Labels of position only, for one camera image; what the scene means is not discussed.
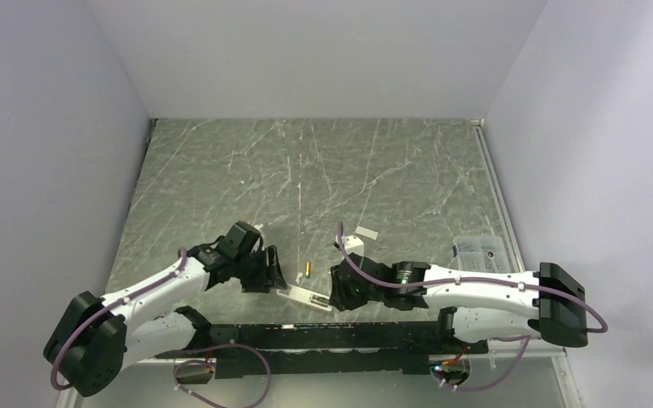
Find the white remote control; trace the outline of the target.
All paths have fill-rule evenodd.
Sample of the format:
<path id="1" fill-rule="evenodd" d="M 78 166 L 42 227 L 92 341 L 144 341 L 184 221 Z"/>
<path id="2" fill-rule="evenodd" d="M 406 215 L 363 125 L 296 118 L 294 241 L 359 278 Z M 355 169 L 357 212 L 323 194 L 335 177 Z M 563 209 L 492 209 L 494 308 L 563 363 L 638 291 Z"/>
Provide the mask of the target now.
<path id="1" fill-rule="evenodd" d="M 282 298 L 319 309 L 324 312 L 332 312 L 333 306 L 329 303 L 326 295 L 313 292 L 300 286 L 288 285 L 287 289 L 279 289 L 276 294 Z"/>

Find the white battery cover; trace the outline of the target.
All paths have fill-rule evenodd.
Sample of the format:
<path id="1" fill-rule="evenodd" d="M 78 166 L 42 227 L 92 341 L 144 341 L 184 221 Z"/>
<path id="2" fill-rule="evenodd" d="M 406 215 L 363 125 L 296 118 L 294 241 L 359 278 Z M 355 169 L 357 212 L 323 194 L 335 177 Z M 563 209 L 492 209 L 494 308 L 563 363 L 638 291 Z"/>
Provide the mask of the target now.
<path id="1" fill-rule="evenodd" d="M 378 238 L 379 233 L 373 229 L 368 229 L 362 226 L 357 226 L 355 228 L 355 233 L 357 235 L 362 235 L 368 239 L 371 240 L 376 240 Z"/>

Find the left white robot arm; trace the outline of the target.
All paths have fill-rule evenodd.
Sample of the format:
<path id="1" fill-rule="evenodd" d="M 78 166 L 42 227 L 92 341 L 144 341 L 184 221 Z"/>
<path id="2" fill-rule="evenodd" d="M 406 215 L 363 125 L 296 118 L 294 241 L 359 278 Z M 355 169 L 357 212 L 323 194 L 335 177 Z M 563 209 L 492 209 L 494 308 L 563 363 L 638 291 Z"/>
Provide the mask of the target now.
<path id="1" fill-rule="evenodd" d="M 43 350 L 52 388 L 88 397 L 141 360 L 204 354 L 214 345 L 213 325 L 182 301 L 230 280 L 244 293 L 287 289 L 276 247 L 244 221 L 212 242 L 180 248 L 175 263 L 125 289 L 76 295 Z"/>

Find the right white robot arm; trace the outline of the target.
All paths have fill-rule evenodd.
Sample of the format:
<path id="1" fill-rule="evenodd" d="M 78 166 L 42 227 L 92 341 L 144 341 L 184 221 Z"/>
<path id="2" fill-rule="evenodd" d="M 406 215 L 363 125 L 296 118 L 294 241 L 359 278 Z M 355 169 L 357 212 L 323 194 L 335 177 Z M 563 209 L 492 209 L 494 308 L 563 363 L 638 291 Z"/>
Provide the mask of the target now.
<path id="1" fill-rule="evenodd" d="M 556 263 L 538 270 L 493 274 L 448 269 L 425 262 L 387 265 L 350 254 L 330 269 L 329 303 L 345 311 L 370 302 L 408 311 L 439 312 L 439 349 L 501 337 L 540 337 L 567 348 L 588 345 L 584 287 Z"/>

